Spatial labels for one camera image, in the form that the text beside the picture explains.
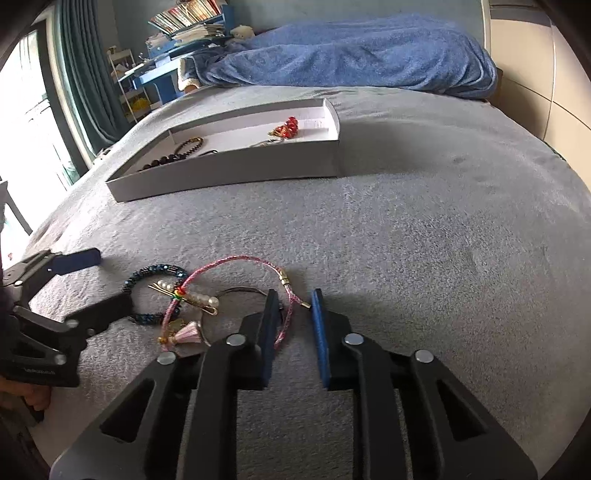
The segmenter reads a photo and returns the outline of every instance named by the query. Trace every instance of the window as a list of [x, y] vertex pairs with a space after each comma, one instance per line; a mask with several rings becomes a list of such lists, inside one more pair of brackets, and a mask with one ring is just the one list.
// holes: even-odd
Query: window
[[37, 228], [87, 172], [61, 110], [45, 22], [33, 26], [0, 71], [0, 177], [8, 181], [2, 265], [20, 260]]

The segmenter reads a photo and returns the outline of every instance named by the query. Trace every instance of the human hand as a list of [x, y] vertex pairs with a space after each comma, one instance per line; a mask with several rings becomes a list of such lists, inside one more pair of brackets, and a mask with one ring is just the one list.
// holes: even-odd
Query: human hand
[[[46, 385], [31, 385], [0, 377], [0, 392], [23, 397], [27, 405], [35, 411], [46, 410], [51, 403], [51, 387]], [[1, 406], [11, 408], [11, 405], [5, 405], [4, 402]]]

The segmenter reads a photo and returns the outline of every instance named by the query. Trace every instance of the teal curtain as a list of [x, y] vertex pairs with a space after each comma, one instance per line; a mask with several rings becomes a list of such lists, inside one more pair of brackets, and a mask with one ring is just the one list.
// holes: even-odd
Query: teal curtain
[[56, 6], [56, 40], [65, 93], [94, 155], [129, 130], [100, 42], [96, 1], [58, 0]]

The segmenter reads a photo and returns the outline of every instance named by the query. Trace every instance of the pink braided bracelet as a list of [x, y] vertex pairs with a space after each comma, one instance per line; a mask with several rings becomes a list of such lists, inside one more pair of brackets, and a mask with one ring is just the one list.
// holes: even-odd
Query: pink braided bracelet
[[[294, 304], [299, 303], [300, 305], [302, 305], [308, 309], [310, 308], [309, 303], [307, 303], [304, 300], [302, 300], [301, 298], [299, 298], [293, 292], [293, 290], [291, 289], [290, 281], [287, 278], [285, 271], [281, 267], [278, 267], [278, 266], [274, 265], [273, 263], [271, 263], [267, 260], [263, 260], [262, 258], [259, 258], [259, 257], [252, 257], [250, 255], [233, 255], [231, 257], [221, 258], [219, 260], [216, 260], [215, 262], [205, 265], [204, 267], [198, 268], [197, 270], [195, 270], [193, 273], [191, 273], [189, 275], [187, 280], [184, 281], [183, 285], [180, 287], [180, 290], [185, 290], [193, 282], [193, 280], [195, 280], [195, 278], [197, 278], [198, 275], [205, 273], [207, 270], [211, 270], [212, 268], [218, 267], [219, 265], [222, 265], [224, 263], [231, 262], [234, 260], [248, 260], [248, 261], [258, 262], [263, 265], [266, 265], [267, 267], [272, 269], [277, 275], [279, 275], [279, 279], [281, 280], [281, 284], [285, 287], [285, 291], [287, 292], [287, 297], [289, 298], [290, 306], [287, 310], [287, 314], [285, 315], [285, 321], [283, 322], [281, 330], [279, 331], [279, 333], [277, 334], [277, 337], [275, 338], [275, 349], [277, 349], [281, 345], [281, 342], [283, 341], [283, 339], [285, 338], [285, 334], [287, 333], [287, 329], [289, 328], [290, 321], [291, 321], [291, 315], [293, 314]], [[162, 328], [161, 328], [161, 337], [163, 337], [163, 338], [165, 338], [167, 336], [168, 324], [170, 322], [170, 317], [172, 316], [173, 311], [177, 305], [178, 305], [178, 299], [173, 299], [173, 301], [170, 302], [170, 305], [167, 308], [166, 313], [164, 314], [164, 319], [162, 321]], [[162, 349], [167, 351], [168, 345], [166, 343], [163, 344]]]

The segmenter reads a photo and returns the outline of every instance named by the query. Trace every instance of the wall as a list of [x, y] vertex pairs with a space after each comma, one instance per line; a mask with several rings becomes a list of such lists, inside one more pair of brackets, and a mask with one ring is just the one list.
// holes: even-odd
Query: wall
[[119, 33], [115, 22], [113, 0], [96, 0], [96, 13], [99, 22], [99, 35], [103, 50], [113, 45], [119, 46]]
[[545, 13], [491, 9], [491, 55], [504, 71], [496, 105], [552, 146], [591, 188], [591, 81]]
[[[112, 0], [122, 48], [145, 52], [145, 40], [157, 30], [147, 21], [174, 6], [174, 0]], [[236, 22], [267, 30], [289, 22], [320, 18], [337, 20], [417, 12], [458, 22], [481, 43], [481, 0], [227, 0]]]

